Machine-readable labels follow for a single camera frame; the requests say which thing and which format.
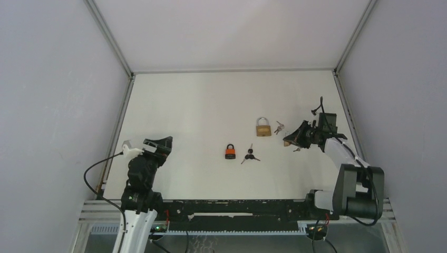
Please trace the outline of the silver brass-padlock keys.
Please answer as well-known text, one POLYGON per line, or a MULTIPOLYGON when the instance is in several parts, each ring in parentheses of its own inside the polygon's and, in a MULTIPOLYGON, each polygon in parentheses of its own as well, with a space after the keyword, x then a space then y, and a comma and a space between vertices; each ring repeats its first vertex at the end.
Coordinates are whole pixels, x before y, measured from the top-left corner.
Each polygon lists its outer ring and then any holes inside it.
POLYGON ((277 122, 278 126, 277 126, 277 129, 274 131, 274 133, 275 133, 275 135, 278 135, 279 132, 281 132, 285 128, 285 125, 280 123, 279 121, 276 121, 276 122, 277 122))

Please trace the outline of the large brass padlock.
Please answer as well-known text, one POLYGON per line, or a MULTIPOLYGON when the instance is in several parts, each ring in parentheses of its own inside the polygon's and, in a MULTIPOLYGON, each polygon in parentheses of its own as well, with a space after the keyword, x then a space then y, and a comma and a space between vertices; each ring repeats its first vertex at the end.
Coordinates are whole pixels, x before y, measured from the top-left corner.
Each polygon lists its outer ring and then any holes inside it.
POLYGON ((265 117, 259 117, 256 121, 256 136, 269 137, 271 136, 271 126, 265 117))

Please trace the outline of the black-headed key bunch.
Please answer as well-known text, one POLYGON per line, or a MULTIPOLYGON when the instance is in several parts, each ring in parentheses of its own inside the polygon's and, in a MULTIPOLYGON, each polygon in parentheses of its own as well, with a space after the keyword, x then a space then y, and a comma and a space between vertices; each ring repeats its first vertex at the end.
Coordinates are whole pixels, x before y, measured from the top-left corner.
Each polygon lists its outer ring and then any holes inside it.
POLYGON ((243 164, 247 160, 260 161, 260 159, 254 156, 253 144, 250 145, 249 149, 247 150, 247 154, 244 156, 241 164, 243 164))

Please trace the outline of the orange black padlock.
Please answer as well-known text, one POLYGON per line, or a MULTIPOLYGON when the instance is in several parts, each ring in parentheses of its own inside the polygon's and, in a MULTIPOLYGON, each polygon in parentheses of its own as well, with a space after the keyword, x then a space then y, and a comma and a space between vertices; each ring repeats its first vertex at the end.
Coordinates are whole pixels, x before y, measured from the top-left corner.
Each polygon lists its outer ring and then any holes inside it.
POLYGON ((228 144, 225 150, 225 159, 233 160, 236 158, 236 150, 233 144, 228 144))

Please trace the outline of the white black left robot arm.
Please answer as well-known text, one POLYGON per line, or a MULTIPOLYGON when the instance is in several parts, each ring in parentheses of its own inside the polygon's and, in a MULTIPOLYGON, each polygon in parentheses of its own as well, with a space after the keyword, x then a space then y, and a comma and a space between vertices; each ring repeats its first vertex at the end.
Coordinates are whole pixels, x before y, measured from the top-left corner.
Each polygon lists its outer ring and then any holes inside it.
POLYGON ((128 160, 128 179, 121 197, 120 231, 113 252, 144 252, 155 220, 165 212, 161 193, 153 191, 157 170, 172 151, 173 137, 145 139, 144 145, 155 148, 134 148, 124 141, 122 154, 128 160))

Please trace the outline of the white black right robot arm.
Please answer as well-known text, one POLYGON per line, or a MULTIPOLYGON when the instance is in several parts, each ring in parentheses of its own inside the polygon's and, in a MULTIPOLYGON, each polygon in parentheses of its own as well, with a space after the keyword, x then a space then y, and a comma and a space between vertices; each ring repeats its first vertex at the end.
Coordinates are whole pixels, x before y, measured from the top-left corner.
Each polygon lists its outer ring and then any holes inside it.
POLYGON ((375 224, 382 216, 384 171, 373 167, 356 155, 347 144, 347 137, 337 131, 335 113, 319 113, 318 119, 304 120, 283 140, 299 149, 318 146, 336 168, 338 176, 333 190, 311 190, 313 200, 305 204, 305 214, 319 219, 325 211, 357 220, 370 219, 375 224))

